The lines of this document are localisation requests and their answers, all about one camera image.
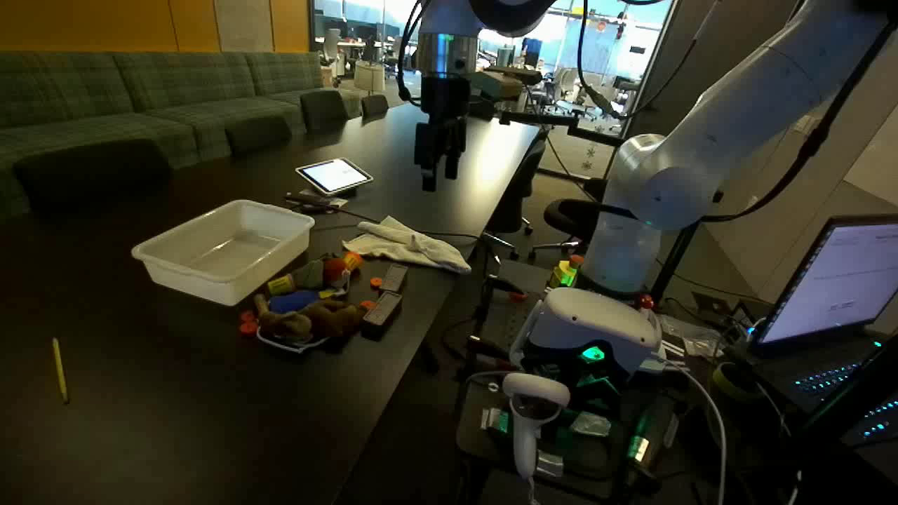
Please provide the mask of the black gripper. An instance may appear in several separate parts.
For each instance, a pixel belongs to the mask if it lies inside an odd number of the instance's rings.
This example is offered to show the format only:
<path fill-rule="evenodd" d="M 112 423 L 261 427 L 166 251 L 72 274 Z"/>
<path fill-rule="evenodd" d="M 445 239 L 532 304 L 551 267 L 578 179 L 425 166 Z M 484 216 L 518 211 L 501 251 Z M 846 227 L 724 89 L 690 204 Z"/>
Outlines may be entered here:
<path fill-rule="evenodd" d="M 459 164 L 467 152 L 469 98 L 467 79 L 425 79 L 421 84 L 427 122 L 417 127 L 417 164 L 421 166 L 425 192 L 435 192 L 439 161 L 446 161 L 446 179 L 459 179 Z"/>

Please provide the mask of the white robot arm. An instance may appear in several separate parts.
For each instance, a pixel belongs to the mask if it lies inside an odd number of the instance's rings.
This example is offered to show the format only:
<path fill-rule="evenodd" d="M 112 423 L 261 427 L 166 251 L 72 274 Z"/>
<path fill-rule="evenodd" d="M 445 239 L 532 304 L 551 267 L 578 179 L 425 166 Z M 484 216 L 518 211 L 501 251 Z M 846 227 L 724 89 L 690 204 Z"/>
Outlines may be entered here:
<path fill-rule="evenodd" d="M 553 0 L 420 0 L 421 112 L 417 166 L 427 192 L 439 166 L 459 176 L 477 35 L 529 35 Z M 745 161 L 833 98 L 897 19 L 894 0 L 804 0 L 798 15 L 713 82 L 668 136 L 622 143 L 603 192 L 603 214 L 586 241 L 582 274 L 608 291 L 650 283 L 661 241 L 709 216 L 713 193 Z"/>

